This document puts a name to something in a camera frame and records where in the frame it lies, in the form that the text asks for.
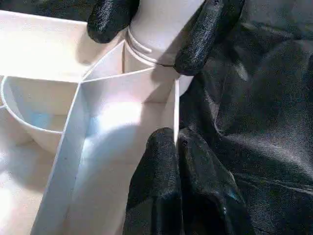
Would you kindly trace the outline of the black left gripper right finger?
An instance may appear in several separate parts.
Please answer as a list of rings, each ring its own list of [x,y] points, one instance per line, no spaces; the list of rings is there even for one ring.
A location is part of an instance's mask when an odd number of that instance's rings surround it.
[[[185,234],[253,235],[235,179],[207,142],[184,128],[179,131],[178,151]]]

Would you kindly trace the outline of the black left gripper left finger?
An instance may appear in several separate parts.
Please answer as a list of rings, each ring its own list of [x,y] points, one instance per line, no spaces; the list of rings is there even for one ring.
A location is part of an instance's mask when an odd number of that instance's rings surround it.
[[[131,178],[125,213],[125,235],[179,235],[182,208],[174,132],[164,127],[148,138]]]

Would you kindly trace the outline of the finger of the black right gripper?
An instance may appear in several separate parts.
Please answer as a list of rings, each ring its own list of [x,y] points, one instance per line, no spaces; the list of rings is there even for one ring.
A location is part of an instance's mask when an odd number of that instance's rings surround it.
[[[127,28],[135,16],[139,0],[99,0],[87,21],[88,36],[97,43],[107,44]]]
[[[221,43],[239,20],[244,0],[206,0],[186,41],[175,58],[179,74],[202,70],[215,44]]]

